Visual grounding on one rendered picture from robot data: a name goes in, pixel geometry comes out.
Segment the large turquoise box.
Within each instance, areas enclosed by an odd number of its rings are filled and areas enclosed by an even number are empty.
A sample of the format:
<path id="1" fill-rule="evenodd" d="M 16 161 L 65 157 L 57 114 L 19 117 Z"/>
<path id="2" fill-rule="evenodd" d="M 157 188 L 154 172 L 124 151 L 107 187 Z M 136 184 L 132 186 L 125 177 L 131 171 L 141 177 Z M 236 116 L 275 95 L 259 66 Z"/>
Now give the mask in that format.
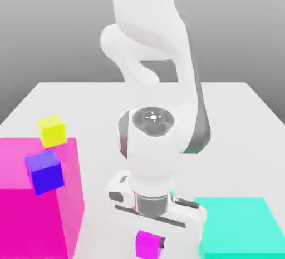
<path id="1" fill-rule="evenodd" d="M 207 210 L 200 259 L 285 259 L 285 237 L 262 197 L 196 197 Z"/>

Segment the small magenta cube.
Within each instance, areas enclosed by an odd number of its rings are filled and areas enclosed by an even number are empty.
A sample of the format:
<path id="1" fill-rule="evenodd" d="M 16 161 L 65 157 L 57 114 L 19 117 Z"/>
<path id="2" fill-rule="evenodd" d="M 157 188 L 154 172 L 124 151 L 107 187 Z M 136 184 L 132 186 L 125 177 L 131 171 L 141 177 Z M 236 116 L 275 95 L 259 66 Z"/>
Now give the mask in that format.
<path id="1" fill-rule="evenodd" d="M 136 235 L 135 252 L 140 259 L 159 259 L 161 236 L 139 230 Z"/>

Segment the small blue cube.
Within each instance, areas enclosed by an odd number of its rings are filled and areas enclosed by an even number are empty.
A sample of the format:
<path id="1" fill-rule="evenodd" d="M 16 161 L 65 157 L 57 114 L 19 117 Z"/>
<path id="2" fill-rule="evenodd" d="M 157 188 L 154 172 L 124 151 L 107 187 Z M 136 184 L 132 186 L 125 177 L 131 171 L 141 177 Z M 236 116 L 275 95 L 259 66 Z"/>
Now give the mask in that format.
<path id="1" fill-rule="evenodd" d="M 36 196 L 65 185 L 61 161 L 53 150 L 26 156 L 24 162 Z"/>

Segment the small yellow cube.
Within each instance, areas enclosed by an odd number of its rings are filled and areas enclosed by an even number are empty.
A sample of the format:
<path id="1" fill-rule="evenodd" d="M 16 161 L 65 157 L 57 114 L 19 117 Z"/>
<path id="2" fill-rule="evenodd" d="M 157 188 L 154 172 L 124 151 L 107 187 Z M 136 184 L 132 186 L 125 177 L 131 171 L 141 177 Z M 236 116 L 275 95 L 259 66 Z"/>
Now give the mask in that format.
<path id="1" fill-rule="evenodd" d="M 65 125 L 58 115 L 38 119 L 37 127 L 44 148 L 67 142 Z"/>

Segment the large pink box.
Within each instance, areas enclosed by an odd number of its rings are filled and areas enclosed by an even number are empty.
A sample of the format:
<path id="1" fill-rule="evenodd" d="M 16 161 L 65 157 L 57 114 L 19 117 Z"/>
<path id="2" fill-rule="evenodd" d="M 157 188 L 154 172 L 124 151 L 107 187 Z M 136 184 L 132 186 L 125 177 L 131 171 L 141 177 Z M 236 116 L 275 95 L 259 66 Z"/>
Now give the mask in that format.
<path id="1" fill-rule="evenodd" d="M 0 259 L 73 259 L 85 210 L 77 142 L 51 147 L 64 185 L 35 193 L 25 158 L 45 153 L 38 138 L 0 138 Z"/>

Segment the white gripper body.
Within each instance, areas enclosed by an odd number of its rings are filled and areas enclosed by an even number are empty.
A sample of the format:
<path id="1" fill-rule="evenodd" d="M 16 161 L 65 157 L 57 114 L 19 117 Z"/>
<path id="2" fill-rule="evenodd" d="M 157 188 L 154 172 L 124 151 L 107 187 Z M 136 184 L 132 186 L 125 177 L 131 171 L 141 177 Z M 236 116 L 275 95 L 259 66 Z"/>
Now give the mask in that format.
<path id="1" fill-rule="evenodd" d="M 158 218 L 148 218 L 120 205 L 109 206 L 104 215 L 111 225 L 127 228 L 132 232 L 142 230 L 165 238 L 165 244 L 198 246 L 207 219 L 204 207 L 192 208 L 177 204 L 168 205 L 168 210 Z"/>

